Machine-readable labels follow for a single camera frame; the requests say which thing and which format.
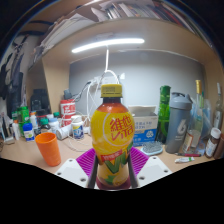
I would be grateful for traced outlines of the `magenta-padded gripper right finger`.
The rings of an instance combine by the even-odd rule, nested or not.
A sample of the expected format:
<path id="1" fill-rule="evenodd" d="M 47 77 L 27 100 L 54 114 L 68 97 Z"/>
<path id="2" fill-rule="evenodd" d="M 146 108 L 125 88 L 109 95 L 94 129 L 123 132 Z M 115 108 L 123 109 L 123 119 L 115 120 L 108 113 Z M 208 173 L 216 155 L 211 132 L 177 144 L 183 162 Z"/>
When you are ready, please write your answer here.
<path id="1" fill-rule="evenodd" d="M 144 187 L 172 173 L 158 156 L 148 157 L 134 147 L 130 150 L 128 165 L 132 189 Z"/>

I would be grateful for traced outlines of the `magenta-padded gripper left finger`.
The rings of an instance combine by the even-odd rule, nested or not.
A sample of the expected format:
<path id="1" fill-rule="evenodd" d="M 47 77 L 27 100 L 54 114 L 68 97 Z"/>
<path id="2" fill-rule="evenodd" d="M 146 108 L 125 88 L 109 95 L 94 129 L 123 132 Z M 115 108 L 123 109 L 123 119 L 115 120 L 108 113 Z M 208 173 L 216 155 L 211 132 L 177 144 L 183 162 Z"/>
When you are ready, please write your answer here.
<path id="1" fill-rule="evenodd" d="M 77 159 L 69 158 L 55 173 L 78 186 L 97 189 L 98 161 L 93 149 L 84 152 Z"/>

